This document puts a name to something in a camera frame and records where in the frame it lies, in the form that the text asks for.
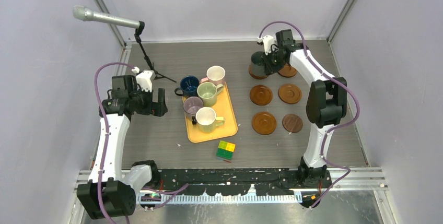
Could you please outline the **yellow-green faceted mug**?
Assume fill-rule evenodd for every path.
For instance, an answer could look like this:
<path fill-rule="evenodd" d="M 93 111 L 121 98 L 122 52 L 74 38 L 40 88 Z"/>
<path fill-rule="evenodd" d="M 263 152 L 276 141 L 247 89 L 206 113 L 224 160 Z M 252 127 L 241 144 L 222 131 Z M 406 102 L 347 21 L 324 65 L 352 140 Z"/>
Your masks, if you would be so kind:
<path fill-rule="evenodd" d="M 225 123 L 225 118 L 218 116 L 210 107 L 200 108 L 196 113 L 196 120 L 199 130 L 203 133 L 211 133 Z"/>

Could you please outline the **dark walnut wooden coaster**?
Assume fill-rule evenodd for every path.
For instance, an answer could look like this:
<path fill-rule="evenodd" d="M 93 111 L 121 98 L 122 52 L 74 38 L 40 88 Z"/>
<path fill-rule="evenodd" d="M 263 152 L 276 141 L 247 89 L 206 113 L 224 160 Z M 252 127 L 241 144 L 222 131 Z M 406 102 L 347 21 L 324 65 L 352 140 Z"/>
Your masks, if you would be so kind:
<path fill-rule="evenodd" d="M 303 121 L 301 117 L 295 114 L 287 114 L 282 119 L 282 125 L 285 130 L 290 133 L 298 133 L 303 128 Z"/>

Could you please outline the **brown wooden coaster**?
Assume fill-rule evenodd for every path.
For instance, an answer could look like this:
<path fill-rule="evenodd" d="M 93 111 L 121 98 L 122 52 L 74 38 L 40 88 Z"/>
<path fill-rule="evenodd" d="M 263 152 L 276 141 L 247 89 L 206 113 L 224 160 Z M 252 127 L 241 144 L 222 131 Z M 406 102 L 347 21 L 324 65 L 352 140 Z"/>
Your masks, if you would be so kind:
<path fill-rule="evenodd" d="M 259 112 L 252 117 L 253 129 L 261 135 L 269 135 L 276 129 L 276 118 L 268 112 Z"/>
<path fill-rule="evenodd" d="M 265 85 L 256 85 L 250 90 L 250 100 L 260 106 L 269 104 L 273 99 L 272 91 Z"/>
<path fill-rule="evenodd" d="M 257 75 L 254 75 L 253 73 L 249 73 L 249 74 L 250 74 L 250 76 L 251 76 L 252 78 L 257 79 L 257 80 L 266 79 L 266 78 L 268 77 L 268 75 L 257 76 Z"/>
<path fill-rule="evenodd" d="M 289 64 L 286 64 L 281 70 L 278 71 L 278 74 L 285 78 L 294 77 L 297 75 L 297 73 L 297 70 Z"/>
<path fill-rule="evenodd" d="M 278 89 L 278 96 L 287 104 L 296 104 L 302 99 L 302 91 L 294 84 L 283 84 Z"/>

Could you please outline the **dark grey green mug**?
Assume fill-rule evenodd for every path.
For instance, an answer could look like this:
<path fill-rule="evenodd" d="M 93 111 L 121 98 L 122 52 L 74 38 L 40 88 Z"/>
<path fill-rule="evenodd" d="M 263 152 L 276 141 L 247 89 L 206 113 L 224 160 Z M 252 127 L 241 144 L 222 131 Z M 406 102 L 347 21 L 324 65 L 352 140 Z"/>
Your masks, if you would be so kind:
<path fill-rule="evenodd" d="M 263 53 L 264 52 L 262 52 L 262 51 L 257 51 L 251 55 L 250 66 L 249 66 L 250 73 L 253 73 L 254 75 L 257 75 L 257 76 L 267 75 L 265 73 L 265 65 L 262 60 Z"/>

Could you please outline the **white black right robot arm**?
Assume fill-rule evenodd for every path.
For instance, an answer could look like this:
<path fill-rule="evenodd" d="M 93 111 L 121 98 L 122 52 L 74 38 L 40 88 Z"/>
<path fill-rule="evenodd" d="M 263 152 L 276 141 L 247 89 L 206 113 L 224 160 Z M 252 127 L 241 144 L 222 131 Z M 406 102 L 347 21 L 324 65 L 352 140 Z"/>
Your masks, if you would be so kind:
<path fill-rule="evenodd" d="M 327 177 L 327 154 L 333 128 L 347 114 L 347 80 L 335 77 L 314 59 L 305 43 L 297 44 L 290 29 L 273 36 L 260 35 L 264 47 L 261 59 L 267 75 L 288 64 L 295 68 L 310 86 L 306 115 L 311 123 L 308 147 L 296 174 L 301 187 L 316 187 Z"/>

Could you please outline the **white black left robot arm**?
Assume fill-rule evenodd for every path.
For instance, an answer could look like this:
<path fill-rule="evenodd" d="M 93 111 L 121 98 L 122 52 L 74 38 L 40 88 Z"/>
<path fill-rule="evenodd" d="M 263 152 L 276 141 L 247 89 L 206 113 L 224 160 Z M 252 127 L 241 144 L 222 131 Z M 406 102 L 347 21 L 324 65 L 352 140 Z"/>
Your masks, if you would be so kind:
<path fill-rule="evenodd" d="M 132 215 L 140 190 L 153 190 L 160 183 L 160 173 L 152 160 L 137 161 L 128 174 L 122 173 L 124 142 L 132 115 L 161 117 L 168 111 L 163 88 L 153 101 L 153 79 L 154 73 L 149 70 L 135 76 L 114 76 L 107 98 L 100 101 L 96 163 L 76 193 L 93 220 Z"/>

